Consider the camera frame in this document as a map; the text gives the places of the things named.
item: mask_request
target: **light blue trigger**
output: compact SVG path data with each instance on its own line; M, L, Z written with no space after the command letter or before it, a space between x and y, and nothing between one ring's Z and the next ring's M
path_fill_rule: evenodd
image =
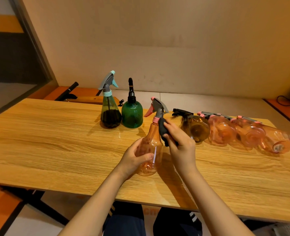
M115 82L114 79L112 80L112 84L113 84L115 87L119 88L119 86L117 85L117 83Z

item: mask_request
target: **person's right hand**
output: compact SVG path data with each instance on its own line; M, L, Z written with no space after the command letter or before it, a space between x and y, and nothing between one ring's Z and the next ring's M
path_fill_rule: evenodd
M165 134L170 149L172 162L179 174L187 174L197 170L195 164L195 141L169 119L164 126L169 131Z

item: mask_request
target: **person's left hand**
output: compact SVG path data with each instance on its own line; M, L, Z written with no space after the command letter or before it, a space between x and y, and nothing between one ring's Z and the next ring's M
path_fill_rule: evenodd
M142 163L154 158L153 153L147 153L139 157L135 156L136 149L140 145L142 139L143 138L136 140L129 148L127 148L122 159L114 169L123 177L123 180L126 180L130 175L132 175Z

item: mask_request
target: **forearm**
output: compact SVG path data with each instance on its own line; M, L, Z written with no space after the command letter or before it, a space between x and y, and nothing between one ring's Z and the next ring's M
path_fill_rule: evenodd
M59 236L97 236L123 182L114 169Z
M239 236L253 233L209 186L198 170L181 175L213 236Z

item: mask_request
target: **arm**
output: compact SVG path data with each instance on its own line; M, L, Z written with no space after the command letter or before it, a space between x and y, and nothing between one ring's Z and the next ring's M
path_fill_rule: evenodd
M135 152L142 139L134 142L124 153L119 164L107 176L92 197L60 232L59 236L97 236L123 182L139 167L151 160L152 153L140 157Z
M210 233L213 236L253 236L196 168L195 141L168 119L164 125L170 133L164 137L168 140L174 166L192 194Z

